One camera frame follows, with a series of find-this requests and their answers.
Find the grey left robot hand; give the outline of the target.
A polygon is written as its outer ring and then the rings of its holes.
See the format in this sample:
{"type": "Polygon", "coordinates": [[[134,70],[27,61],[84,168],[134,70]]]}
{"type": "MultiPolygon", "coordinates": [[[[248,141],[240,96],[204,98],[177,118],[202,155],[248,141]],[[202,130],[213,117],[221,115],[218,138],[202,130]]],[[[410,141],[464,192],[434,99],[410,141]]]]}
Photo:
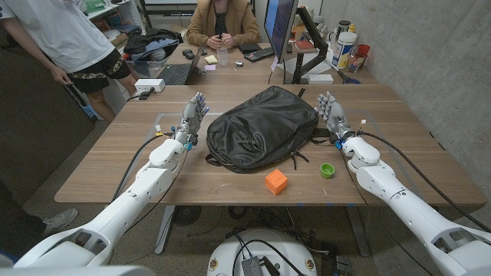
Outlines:
{"type": "Polygon", "coordinates": [[[198,92],[185,106],[180,123],[174,132],[174,139],[188,150],[197,144],[197,132],[201,122],[209,111],[203,93],[198,92]]]}

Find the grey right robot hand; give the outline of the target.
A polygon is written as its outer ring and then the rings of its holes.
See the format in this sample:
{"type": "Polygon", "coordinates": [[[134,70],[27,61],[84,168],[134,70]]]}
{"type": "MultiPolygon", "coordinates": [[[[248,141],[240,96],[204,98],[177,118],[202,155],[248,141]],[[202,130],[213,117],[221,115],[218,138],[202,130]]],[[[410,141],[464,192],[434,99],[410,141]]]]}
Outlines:
{"type": "Polygon", "coordinates": [[[342,106],[329,92],[320,94],[317,102],[318,107],[315,108],[315,111],[326,123],[330,142],[342,146],[344,142],[352,138],[355,134],[348,123],[342,106]]]}

